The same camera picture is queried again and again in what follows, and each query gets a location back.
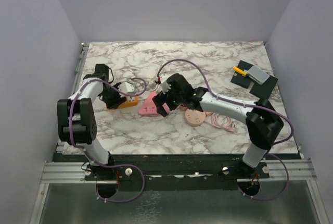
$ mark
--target black pad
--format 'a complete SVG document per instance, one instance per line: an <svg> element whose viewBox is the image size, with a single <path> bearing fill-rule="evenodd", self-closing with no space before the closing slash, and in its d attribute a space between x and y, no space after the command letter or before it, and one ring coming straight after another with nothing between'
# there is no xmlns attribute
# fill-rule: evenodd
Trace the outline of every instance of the black pad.
<svg viewBox="0 0 333 224"><path fill-rule="evenodd" d="M237 65L238 68L241 70L249 70L253 65L247 63L246 61L239 61L239 64ZM255 95L258 98L261 99L268 99L274 90L274 87L277 83L278 79L276 77L270 76L267 81L265 81L262 85L254 82L251 78L248 76L244 77L241 74L235 72L231 82L233 84L236 84L238 86L241 86L245 89L247 89L251 82L254 82L254 85L252 89L250 90L250 94Z"/></svg>

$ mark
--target orange object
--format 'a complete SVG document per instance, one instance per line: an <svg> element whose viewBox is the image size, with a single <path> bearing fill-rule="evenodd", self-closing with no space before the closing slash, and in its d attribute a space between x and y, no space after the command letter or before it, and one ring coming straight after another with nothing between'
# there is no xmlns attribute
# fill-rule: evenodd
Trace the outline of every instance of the orange object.
<svg viewBox="0 0 333 224"><path fill-rule="evenodd" d="M186 122L192 127L197 127L203 124L206 118L205 112L200 112L195 109L187 109L185 111Z"/></svg>
<svg viewBox="0 0 333 224"><path fill-rule="evenodd" d="M119 105L118 108L128 108L136 106L139 103L139 98L137 96L127 96L126 102Z"/></svg>

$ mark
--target round pink object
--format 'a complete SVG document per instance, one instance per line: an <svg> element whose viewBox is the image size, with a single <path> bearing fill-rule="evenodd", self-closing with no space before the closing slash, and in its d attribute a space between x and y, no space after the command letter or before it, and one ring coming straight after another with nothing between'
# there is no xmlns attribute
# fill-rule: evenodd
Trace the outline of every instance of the round pink object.
<svg viewBox="0 0 333 224"><path fill-rule="evenodd" d="M192 127L197 127L203 124L206 118L205 112L200 112L194 109L187 109L185 111L185 119L188 124Z"/></svg>

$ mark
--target gray wall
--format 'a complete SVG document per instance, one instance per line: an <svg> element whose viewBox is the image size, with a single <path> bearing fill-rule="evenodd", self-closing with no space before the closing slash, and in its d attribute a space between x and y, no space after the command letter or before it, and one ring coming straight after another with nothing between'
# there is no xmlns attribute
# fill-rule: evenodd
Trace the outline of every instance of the gray wall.
<svg viewBox="0 0 333 224"><path fill-rule="evenodd" d="M84 42L267 41L290 0L60 0Z"/></svg>
<svg viewBox="0 0 333 224"><path fill-rule="evenodd" d="M59 0L0 0L0 222L28 223L80 41Z"/></svg>
<svg viewBox="0 0 333 224"><path fill-rule="evenodd" d="M267 44L301 152L333 222L333 0L291 0Z"/></svg>

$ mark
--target yellow pen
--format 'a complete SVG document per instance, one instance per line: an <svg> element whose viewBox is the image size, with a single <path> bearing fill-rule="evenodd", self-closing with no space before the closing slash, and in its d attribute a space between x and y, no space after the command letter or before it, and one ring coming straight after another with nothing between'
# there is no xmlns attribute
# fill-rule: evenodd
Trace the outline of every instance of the yellow pen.
<svg viewBox="0 0 333 224"><path fill-rule="evenodd" d="M241 70L240 68L238 68L236 66L234 66L233 68L234 68L234 71L236 71L237 73L241 74L242 76L245 77L247 75L247 73L244 72L243 70Z"/></svg>

